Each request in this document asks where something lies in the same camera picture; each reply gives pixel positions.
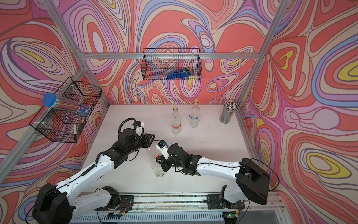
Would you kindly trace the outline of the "clear bottle with black cap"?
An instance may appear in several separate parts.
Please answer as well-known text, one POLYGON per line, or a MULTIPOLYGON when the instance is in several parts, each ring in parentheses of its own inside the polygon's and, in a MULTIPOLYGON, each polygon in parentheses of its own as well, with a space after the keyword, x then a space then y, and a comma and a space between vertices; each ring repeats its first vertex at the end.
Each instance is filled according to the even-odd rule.
POLYGON ((165 172, 161 168, 161 165, 156 162, 156 159, 161 156, 160 151, 156 149, 156 147, 150 147, 147 151, 147 158, 150 162, 154 175, 156 177, 162 177, 165 172))

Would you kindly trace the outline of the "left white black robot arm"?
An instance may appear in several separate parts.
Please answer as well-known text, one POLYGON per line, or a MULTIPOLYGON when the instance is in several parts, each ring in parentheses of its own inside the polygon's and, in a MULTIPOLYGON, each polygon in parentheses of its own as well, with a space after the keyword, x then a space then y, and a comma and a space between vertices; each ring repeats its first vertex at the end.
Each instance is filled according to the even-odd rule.
POLYGON ((122 206, 121 197, 111 186, 104 186, 100 191, 85 196, 80 194, 105 174, 128 161, 131 153, 149 148, 154 139, 154 134, 137 134, 130 128, 121 131, 117 142, 100 152, 91 165, 55 185, 47 183, 41 187, 32 218, 39 224, 68 224, 72 219, 92 210, 118 209, 122 206))

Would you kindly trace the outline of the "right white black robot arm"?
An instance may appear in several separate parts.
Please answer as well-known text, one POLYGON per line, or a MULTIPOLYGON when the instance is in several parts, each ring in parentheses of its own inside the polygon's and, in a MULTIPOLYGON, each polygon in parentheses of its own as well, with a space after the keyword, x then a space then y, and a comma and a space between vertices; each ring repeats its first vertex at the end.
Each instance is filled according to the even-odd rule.
POLYGON ((225 202, 235 203, 250 200, 266 205, 268 200, 270 175, 253 159, 243 158, 240 162, 224 162, 208 159, 200 155, 187 153, 178 143, 169 146, 164 140, 156 144, 161 153, 156 157, 164 172, 171 167, 175 172, 190 176, 214 176, 236 184, 224 186, 222 197, 225 202))

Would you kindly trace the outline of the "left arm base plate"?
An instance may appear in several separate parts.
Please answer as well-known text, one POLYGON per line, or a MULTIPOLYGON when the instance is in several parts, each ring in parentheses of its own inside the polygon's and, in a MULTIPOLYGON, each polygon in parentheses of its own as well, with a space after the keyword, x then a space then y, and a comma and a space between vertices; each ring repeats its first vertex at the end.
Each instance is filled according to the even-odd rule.
POLYGON ((95 211, 122 211, 128 212, 132 210, 134 203, 133 195, 120 195, 112 197, 105 207, 96 208, 95 211))

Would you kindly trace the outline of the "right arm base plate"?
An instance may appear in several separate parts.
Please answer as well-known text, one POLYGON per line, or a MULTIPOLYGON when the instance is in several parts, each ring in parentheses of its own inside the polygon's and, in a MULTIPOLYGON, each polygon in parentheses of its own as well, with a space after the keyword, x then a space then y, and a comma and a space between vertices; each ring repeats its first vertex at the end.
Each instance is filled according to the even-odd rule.
POLYGON ((219 210, 219 209, 236 209, 243 210, 246 208, 244 201, 237 201, 231 203, 223 198, 219 194, 208 194, 206 199, 203 200, 208 205, 210 210, 219 210))

